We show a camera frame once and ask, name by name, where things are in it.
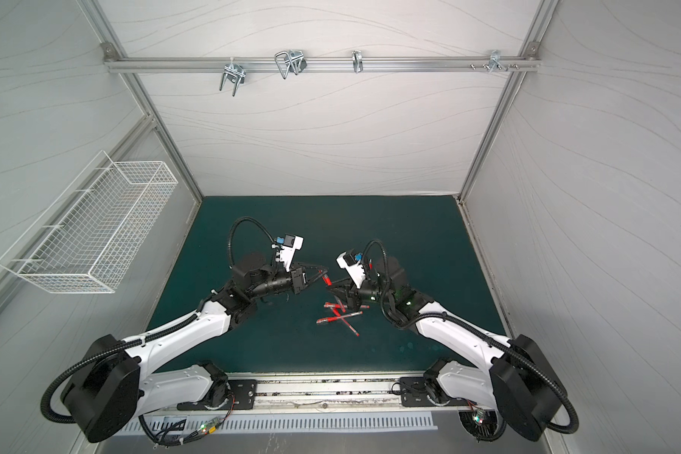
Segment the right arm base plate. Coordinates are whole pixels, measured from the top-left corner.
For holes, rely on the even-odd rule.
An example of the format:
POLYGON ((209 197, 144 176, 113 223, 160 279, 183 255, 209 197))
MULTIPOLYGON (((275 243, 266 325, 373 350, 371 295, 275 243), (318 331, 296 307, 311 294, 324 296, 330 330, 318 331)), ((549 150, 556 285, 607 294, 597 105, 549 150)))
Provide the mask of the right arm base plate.
POLYGON ((478 406, 477 402, 469 399, 447 396, 439 386, 431 385, 431 382, 423 376, 403 376, 397 379, 391 387, 391 394, 399 398, 403 408, 463 407, 469 409, 478 406))

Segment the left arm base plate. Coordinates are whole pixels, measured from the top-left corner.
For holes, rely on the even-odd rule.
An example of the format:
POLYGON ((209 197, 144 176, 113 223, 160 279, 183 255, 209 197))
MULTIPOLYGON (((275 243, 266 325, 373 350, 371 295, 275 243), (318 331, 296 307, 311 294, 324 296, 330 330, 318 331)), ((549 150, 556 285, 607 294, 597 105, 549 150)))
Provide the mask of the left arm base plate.
POLYGON ((213 388, 199 402, 185 402, 177 405, 178 410, 198 412, 199 410, 253 410, 257 397, 257 381, 254 379, 229 379, 225 384, 213 388))

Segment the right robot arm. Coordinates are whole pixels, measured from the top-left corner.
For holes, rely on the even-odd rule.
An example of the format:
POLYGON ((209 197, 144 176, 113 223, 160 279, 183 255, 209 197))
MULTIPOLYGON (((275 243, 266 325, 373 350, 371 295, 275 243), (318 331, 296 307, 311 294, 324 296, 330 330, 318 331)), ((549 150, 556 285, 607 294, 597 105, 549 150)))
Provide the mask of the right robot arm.
POLYGON ((328 288, 338 301, 352 309, 376 304, 394 327, 438 342, 467 360, 467 365, 436 361, 424 374, 424 387, 433 405, 465 402, 463 426, 478 441, 498 440, 507 429, 533 442, 545 431, 578 431, 578 412, 532 339, 510 339, 454 315, 413 288, 393 257, 373 264, 361 253, 345 252, 337 264, 347 274, 328 288))

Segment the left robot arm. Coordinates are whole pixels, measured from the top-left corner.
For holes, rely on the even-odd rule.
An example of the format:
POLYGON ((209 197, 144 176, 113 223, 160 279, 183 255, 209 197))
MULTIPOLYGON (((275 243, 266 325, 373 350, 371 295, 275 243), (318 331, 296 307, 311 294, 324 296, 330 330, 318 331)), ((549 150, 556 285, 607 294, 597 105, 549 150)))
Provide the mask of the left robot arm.
POLYGON ((231 268, 230 279, 197 308, 144 333, 95 340, 84 357, 59 374, 44 391, 42 416, 76 425, 91 443, 104 441, 134 418, 177 404, 217 408, 229 393, 225 372, 212 361, 162 372, 165 364, 194 347, 239 327, 264 298, 297 295, 327 276, 327 268, 305 263, 269 264, 248 253, 231 268))

